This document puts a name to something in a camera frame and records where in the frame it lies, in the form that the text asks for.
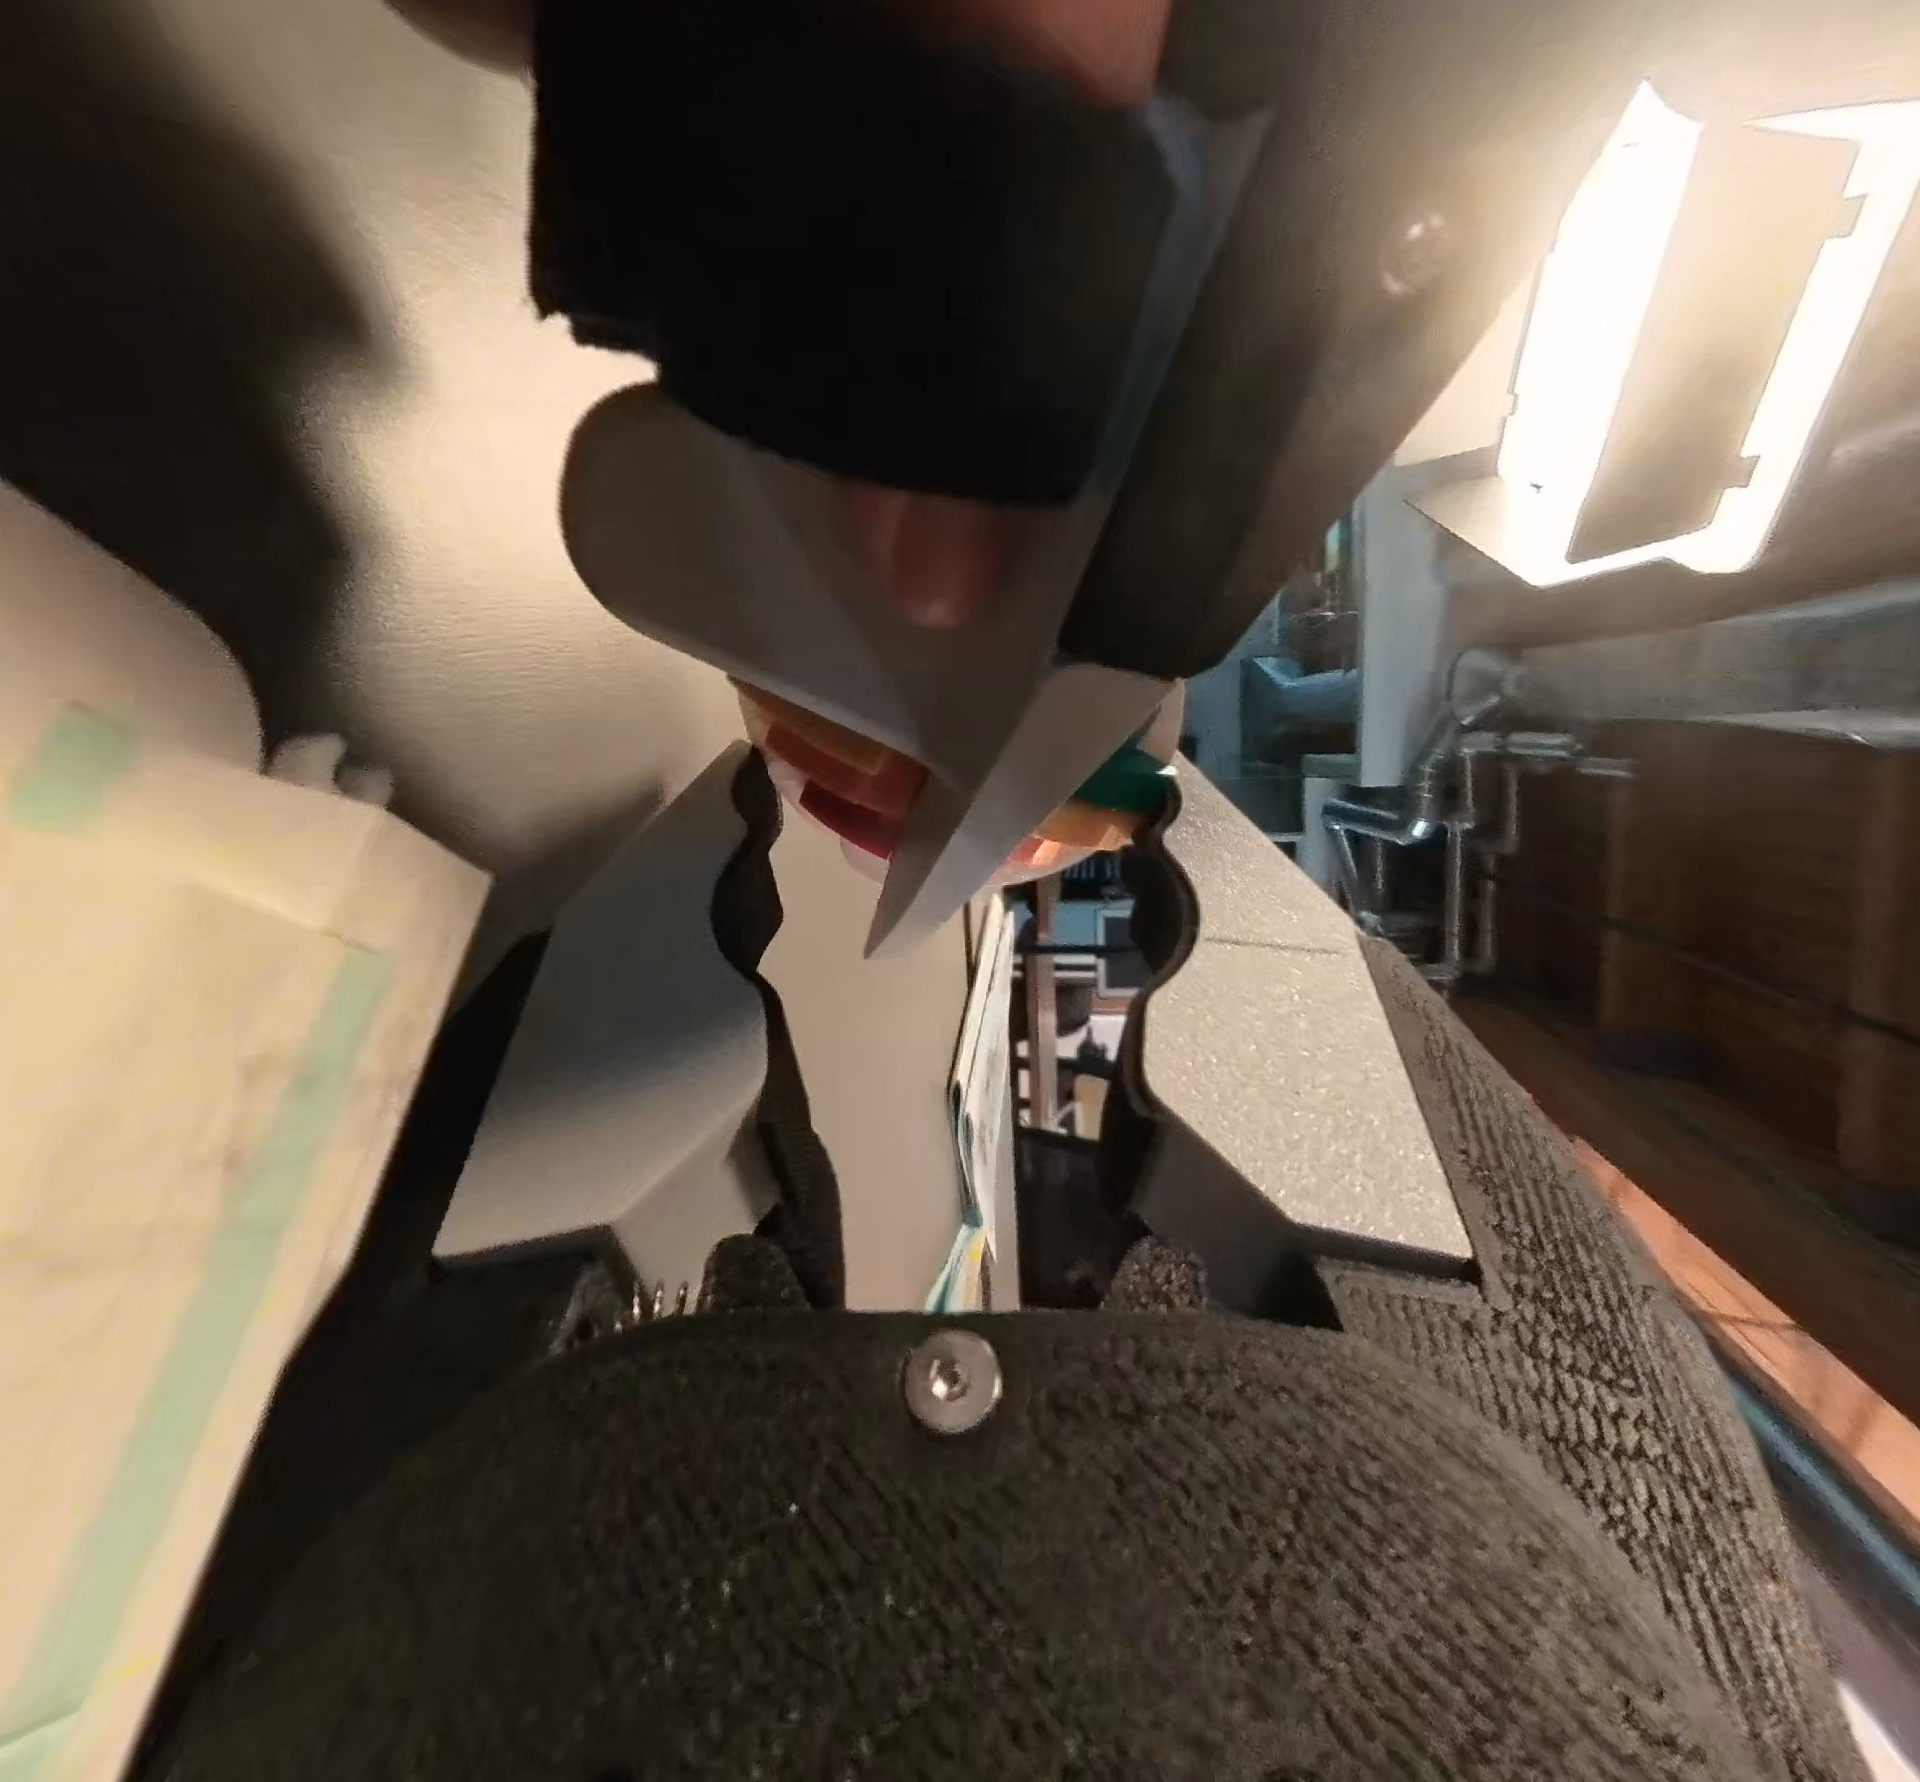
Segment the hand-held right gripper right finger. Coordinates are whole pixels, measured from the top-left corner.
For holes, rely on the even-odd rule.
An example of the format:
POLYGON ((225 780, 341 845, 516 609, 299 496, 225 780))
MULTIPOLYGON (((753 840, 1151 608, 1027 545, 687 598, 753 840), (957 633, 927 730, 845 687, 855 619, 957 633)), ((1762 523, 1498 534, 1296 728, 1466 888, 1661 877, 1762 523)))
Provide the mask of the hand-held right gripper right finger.
POLYGON ((1469 1286, 1353 919, 1184 758, 1120 870, 1145 978, 1102 1117, 1107 1210, 1193 1253, 1236 1316, 1329 1328, 1346 1273, 1469 1286))

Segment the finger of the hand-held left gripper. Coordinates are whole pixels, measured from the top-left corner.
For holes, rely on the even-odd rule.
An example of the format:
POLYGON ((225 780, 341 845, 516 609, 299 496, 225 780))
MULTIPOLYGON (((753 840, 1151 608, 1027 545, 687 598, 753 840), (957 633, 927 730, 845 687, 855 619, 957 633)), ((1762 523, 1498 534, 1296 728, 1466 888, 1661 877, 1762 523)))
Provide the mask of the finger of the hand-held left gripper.
POLYGON ((1067 662, 1047 669, 979 765, 929 774, 901 824, 863 941, 868 958, 942 930, 1177 696, 1174 680, 1067 662))

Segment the silver pipe cluster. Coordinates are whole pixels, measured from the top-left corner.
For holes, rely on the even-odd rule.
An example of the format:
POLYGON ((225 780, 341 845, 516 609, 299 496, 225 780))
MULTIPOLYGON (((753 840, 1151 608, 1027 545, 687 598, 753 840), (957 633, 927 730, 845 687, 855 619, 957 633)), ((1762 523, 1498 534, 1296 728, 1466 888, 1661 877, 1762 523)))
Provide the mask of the silver pipe cluster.
POLYGON ((1315 826, 1334 857, 1334 894, 1355 927, 1392 944, 1442 995, 1490 979, 1500 960, 1501 877, 1521 848, 1528 775, 1627 783, 1636 764, 1572 731, 1519 724, 1524 666, 1513 649, 1463 648, 1399 785, 1335 792, 1315 826), (1431 927, 1389 902, 1395 855, 1434 849, 1439 891, 1431 927))

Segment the rainbow toy brick disc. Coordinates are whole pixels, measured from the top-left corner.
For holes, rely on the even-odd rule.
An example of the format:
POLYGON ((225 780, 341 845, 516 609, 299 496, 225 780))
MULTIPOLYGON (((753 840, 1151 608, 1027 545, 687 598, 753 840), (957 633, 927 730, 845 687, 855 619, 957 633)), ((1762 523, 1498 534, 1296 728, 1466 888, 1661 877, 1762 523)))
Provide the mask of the rainbow toy brick disc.
MULTIPOLYGON (((782 798, 833 833, 858 866, 884 870, 927 785, 912 756, 770 689, 732 680, 746 736, 782 798)), ((990 875, 996 888, 1042 881, 1120 851, 1161 809, 1186 694, 1171 689, 1148 728, 1113 749, 990 875)))

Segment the bright ceiling light panel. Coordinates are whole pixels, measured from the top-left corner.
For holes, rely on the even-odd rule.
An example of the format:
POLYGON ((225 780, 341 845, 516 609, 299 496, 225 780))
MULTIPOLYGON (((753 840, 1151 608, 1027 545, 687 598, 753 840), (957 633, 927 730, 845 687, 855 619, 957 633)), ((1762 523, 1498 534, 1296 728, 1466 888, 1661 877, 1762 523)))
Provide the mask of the bright ceiling light panel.
POLYGON ((1913 95, 1702 119, 1640 81, 1417 508, 1536 589, 1749 569, 1916 217, 1913 95))

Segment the large silver ventilation duct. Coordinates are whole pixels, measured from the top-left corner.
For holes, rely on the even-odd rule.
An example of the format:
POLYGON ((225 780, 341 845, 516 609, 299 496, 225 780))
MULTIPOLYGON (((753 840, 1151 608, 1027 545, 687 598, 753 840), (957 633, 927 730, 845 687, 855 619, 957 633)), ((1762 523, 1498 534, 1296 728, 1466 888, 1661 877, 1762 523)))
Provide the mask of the large silver ventilation duct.
POLYGON ((1917 749, 1917 581, 1640 635, 1471 649, 1498 705, 1547 730, 1733 725, 1917 749))

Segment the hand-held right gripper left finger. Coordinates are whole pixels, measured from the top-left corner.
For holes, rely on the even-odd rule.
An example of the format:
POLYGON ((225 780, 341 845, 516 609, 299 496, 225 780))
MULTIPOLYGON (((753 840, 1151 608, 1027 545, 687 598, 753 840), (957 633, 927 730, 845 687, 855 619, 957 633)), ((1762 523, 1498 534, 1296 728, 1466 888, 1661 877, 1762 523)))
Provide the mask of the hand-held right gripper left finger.
POLYGON ((782 804, 724 747, 557 910, 436 1261, 593 1255, 630 1309, 698 1309, 711 1249, 776 1241, 842 1303, 842 1201, 779 993, 782 804))

